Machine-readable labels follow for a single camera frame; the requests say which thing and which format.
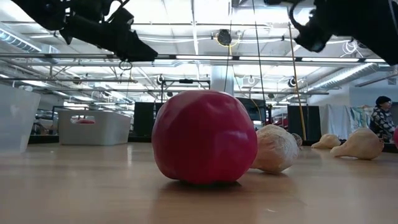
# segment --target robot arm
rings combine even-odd
[[[73,38],[80,39],[99,48],[114,52],[128,62],[154,61],[157,52],[143,43],[131,31],[134,16],[123,6],[129,1],[118,0],[121,7],[109,21],[115,0],[12,0],[34,21],[48,30],[59,30],[67,44]]]
[[[398,4],[391,0],[314,0],[310,21],[299,24],[293,17],[303,0],[264,0],[275,5],[292,3],[289,19],[300,32],[296,43],[321,52],[332,35],[349,36],[365,45],[389,65],[398,64]]]

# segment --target yellow pole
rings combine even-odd
[[[292,28],[291,28],[290,23],[289,23],[289,34],[290,34],[290,47],[292,48],[294,81],[296,82],[295,90],[296,90],[297,97],[298,97],[298,106],[300,107],[301,127],[303,129],[303,138],[304,138],[304,141],[306,141],[307,135],[305,134],[304,114],[303,114],[303,107],[301,105],[300,93],[299,93],[299,83],[297,81],[296,62],[295,62],[295,58],[294,58],[294,48],[293,48],[293,38],[292,38]]]

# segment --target black hat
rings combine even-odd
[[[390,102],[390,101],[391,101],[391,99],[386,96],[379,96],[379,98],[376,100],[376,105],[379,106],[383,103]]]

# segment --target red apple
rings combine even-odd
[[[257,154],[242,103],[226,93],[191,90],[169,99],[152,131],[155,161],[168,178],[191,184],[235,182]]]

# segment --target white storage bin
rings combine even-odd
[[[74,116],[86,116],[94,124],[78,124]],[[62,110],[58,112],[60,144],[83,146],[113,146],[125,144],[129,138],[130,118],[113,112]]]
[[[24,152],[40,95],[0,85],[0,152]]]

